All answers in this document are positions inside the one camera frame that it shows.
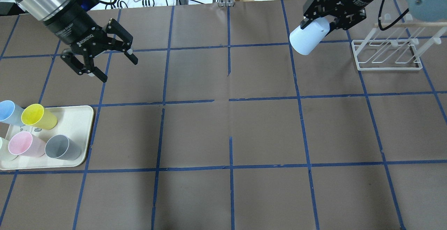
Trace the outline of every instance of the cup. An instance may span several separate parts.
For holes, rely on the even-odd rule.
[[[11,161],[15,160],[17,155],[13,155],[8,150],[9,141],[5,138],[0,137],[0,160]]]
[[[51,158],[75,160],[80,156],[81,148],[67,136],[56,135],[46,143],[45,154]]]
[[[329,33],[329,21],[325,18],[313,20],[306,28],[298,26],[290,33],[290,44],[302,55],[308,55]]]
[[[45,154],[45,142],[27,131],[22,131],[11,138],[8,149],[13,155],[40,157]]]
[[[28,106],[22,113],[22,122],[25,125],[51,130],[57,124],[57,118],[40,104]]]
[[[23,126],[21,116],[23,109],[13,101],[0,102],[0,122],[11,125]]]

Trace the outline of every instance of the light blue cup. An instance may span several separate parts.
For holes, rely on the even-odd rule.
[[[22,113],[24,109],[15,104],[13,101],[6,100],[0,102],[0,122],[11,125],[23,126]]]

